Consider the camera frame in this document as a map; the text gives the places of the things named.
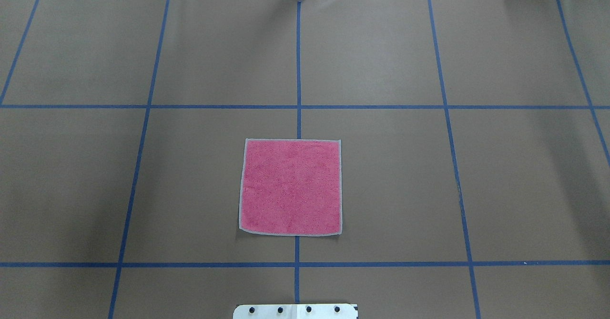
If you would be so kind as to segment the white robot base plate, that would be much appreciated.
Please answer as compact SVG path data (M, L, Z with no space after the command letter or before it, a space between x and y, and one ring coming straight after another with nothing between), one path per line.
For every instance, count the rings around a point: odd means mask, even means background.
M233 319L357 319L358 307L348 303L246 304L239 305Z

